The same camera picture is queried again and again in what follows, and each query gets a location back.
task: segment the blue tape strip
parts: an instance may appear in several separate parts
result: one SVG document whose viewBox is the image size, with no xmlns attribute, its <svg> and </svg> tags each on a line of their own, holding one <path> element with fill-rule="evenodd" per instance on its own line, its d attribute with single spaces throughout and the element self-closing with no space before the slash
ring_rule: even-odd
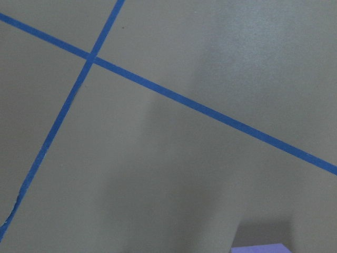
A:
<svg viewBox="0 0 337 253">
<path fill-rule="evenodd" d="M 243 124 L 241 123 L 240 121 L 237 121 L 231 117 L 228 117 L 216 110 L 213 110 L 209 107 L 206 107 L 198 102 L 195 102 L 183 95 L 180 95 L 174 91 L 171 91 L 165 87 L 162 87 L 154 82 L 151 82 L 139 75 L 136 75 L 128 70 L 125 70 L 119 66 L 116 66 L 110 62 L 107 62 L 101 58 L 96 58 L 95 59 L 95 64 L 107 69 L 107 70 L 110 70 L 118 75 L 121 75 L 137 84 L 140 84 L 141 86 L 144 86 L 152 91 L 155 91 L 167 98 L 170 98 L 180 104 L 183 104 L 183 105 L 186 105 L 187 107 L 195 110 L 195 111 L 198 111 L 198 112 L 201 112 L 215 120 L 218 120 L 226 125 L 229 125 L 235 129 L 238 129 L 239 131 L 241 132 L 244 132 L 246 134 L 249 134 L 250 136 L 254 137 L 254 138 L 257 138 L 263 142 L 266 142 L 280 150 L 283 150 L 289 154 L 292 154 L 294 156 L 296 156 L 297 158 L 300 158 L 308 163 L 311 163 L 319 168 L 322 168 L 328 172 L 331 172 L 332 174 L 335 174 L 337 175 L 337 166 L 331 164 L 331 163 L 328 163 L 318 157 L 315 157 L 314 155 L 311 155 L 301 149 L 298 149 L 294 146 L 291 146 L 279 139 L 276 139 L 266 133 L 263 133 L 249 125 L 246 125 L 246 124 Z"/>
<path fill-rule="evenodd" d="M 59 40 L 59 39 L 57 39 L 57 38 L 55 38 L 51 35 L 48 35 L 44 32 L 41 32 L 38 29 L 35 29 L 35 28 L 33 28 L 29 25 L 26 25 L 26 24 L 24 24 L 24 23 L 22 23 L 18 20 L 15 20 L 11 17 L 8 17 L 8 16 L 6 16 L 2 13 L 0 13 L 0 20 L 9 24 L 9 25 L 12 25 L 12 26 L 16 27 L 16 28 L 18 28 L 18 29 L 20 29 L 20 30 L 22 30 L 26 33 L 32 34 L 35 37 L 38 37 L 38 38 L 40 38 L 44 41 L 47 41 L 47 42 L 49 42 L 49 43 L 51 43 L 51 44 L 53 44 L 57 47 L 60 47 L 60 48 L 66 50 L 66 51 L 68 51 L 72 54 L 75 54 L 75 55 L 77 55 L 77 56 L 79 56 L 83 59 L 86 59 L 89 56 L 88 52 L 86 52 L 86 51 L 84 51 L 80 48 L 77 48 L 77 47 L 75 47 L 71 44 L 68 44 L 64 41 L 61 41 L 61 40 Z"/>
<path fill-rule="evenodd" d="M 87 60 L 80 72 L 80 74 L 77 77 L 77 80 L 73 86 L 73 88 L 71 89 L 66 101 L 64 102 L 52 128 L 50 129 L 47 138 L 45 139 L 39 153 L 37 154 L 24 182 L 22 183 L 20 190 L 19 190 L 19 194 L 17 196 L 15 205 L 11 211 L 11 213 L 9 214 L 8 218 L 6 219 L 6 221 L 4 222 L 4 224 L 0 227 L 0 242 L 2 241 L 5 232 L 7 231 L 8 227 L 10 226 L 23 198 L 25 197 L 27 190 L 29 188 L 29 186 L 31 185 L 49 147 L 51 146 L 64 118 L 66 117 L 70 106 L 72 104 L 72 102 L 75 99 L 75 96 L 78 92 L 78 90 L 80 89 L 82 83 L 84 82 L 85 78 L 88 75 L 88 72 L 91 68 L 91 66 L 93 65 L 93 61 L 94 59 L 97 57 L 98 52 L 100 51 L 114 21 L 116 20 L 116 17 L 119 13 L 119 11 L 121 10 L 121 7 L 123 6 L 124 0 L 118 0 L 113 8 L 113 10 L 110 13 L 109 18 L 107 19 L 91 53 L 87 56 Z"/>
</svg>

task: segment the purple box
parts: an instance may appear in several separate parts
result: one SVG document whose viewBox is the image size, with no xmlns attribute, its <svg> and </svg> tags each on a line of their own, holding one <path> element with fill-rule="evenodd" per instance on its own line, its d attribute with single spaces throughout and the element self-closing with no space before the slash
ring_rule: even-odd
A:
<svg viewBox="0 0 337 253">
<path fill-rule="evenodd" d="M 283 244 L 268 244 L 232 248 L 232 253 L 291 253 Z"/>
</svg>

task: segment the floor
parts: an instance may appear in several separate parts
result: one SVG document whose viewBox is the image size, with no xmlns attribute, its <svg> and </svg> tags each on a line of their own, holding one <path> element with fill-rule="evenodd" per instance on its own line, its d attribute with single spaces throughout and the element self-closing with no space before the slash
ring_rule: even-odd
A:
<svg viewBox="0 0 337 253">
<path fill-rule="evenodd" d="M 0 252 L 335 253 L 336 12 L 2 0 Z"/>
</svg>

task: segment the gray floor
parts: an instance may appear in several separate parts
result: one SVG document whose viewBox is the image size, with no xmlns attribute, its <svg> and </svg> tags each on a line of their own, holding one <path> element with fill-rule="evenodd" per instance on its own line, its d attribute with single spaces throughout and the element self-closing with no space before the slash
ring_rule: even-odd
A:
<svg viewBox="0 0 337 253">
<path fill-rule="evenodd" d="M 115 1 L 4 0 L 90 51 Z M 126 0 L 99 57 L 337 164 L 336 1 Z M 0 223 L 84 60 L 0 22 Z M 0 252 L 335 253 L 337 177 L 94 65 Z"/>
</svg>

